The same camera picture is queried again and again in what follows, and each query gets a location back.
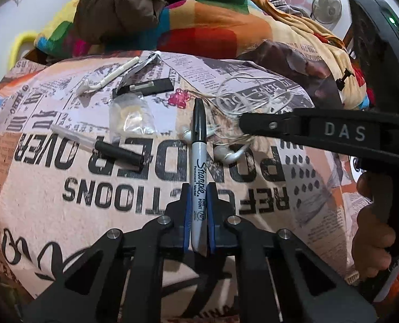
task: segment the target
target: pink plastic bear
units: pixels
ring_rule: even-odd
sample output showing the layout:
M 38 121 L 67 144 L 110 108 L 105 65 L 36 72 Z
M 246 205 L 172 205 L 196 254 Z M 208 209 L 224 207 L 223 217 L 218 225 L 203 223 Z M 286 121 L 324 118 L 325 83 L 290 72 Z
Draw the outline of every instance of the pink plastic bear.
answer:
M 168 104 L 177 106 L 177 108 L 185 109 L 186 102 L 190 100 L 190 93 L 187 90 L 176 89 L 175 93 L 168 98 Z

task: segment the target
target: clear plastic bag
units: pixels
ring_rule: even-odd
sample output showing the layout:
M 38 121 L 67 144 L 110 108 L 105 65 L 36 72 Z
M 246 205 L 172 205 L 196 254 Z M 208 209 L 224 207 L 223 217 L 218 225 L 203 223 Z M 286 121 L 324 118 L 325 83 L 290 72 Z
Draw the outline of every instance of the clear plastic bag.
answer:
M 155 134 L 154 117 L 143 96 L 126 93 L 109 103 L 110 133 L 115 136 Z

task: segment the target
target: colorful blanket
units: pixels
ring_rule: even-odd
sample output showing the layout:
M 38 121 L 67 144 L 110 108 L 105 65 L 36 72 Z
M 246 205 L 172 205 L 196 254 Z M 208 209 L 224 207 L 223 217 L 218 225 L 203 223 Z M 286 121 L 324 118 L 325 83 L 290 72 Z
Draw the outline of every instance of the colorful blanket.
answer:
M 341 40 L 309 18 L 277 10 L 268 0 L 180 1 L 163 10 L 157 28 L 106 45 L 90 45 L 75 35 L 73 19 L 78 1 L 69 2 L 39 34 L 37 48 L 57 58 L 158 49 L 235 59 L 268 40 L 288 45 L 307 63 L 325 62 L 334 80 L 341 78 L 346 68 L 353 70 Z M 344 107 L 356 108 L 366 96 L 366 87 L 359 86 L 354 77 L 346 84 L 341 94 Z

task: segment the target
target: fan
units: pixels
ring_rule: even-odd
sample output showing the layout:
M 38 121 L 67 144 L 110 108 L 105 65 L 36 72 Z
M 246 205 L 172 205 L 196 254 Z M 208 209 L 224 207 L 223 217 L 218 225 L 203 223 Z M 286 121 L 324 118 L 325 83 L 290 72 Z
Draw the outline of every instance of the fan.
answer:
M 340 0 L 313 0 L 313 17 L 321 24 L 332 24 L 341 17 Z

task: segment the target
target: black pen cap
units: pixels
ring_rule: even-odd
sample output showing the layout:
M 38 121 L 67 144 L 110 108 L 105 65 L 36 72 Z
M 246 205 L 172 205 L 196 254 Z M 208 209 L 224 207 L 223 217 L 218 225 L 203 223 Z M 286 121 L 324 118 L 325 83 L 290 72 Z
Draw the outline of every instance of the black pen cap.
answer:
M 195 98 L 194 115 L 192 117 L 192 142 L 207 143 L 207 117 L 201 98 Z

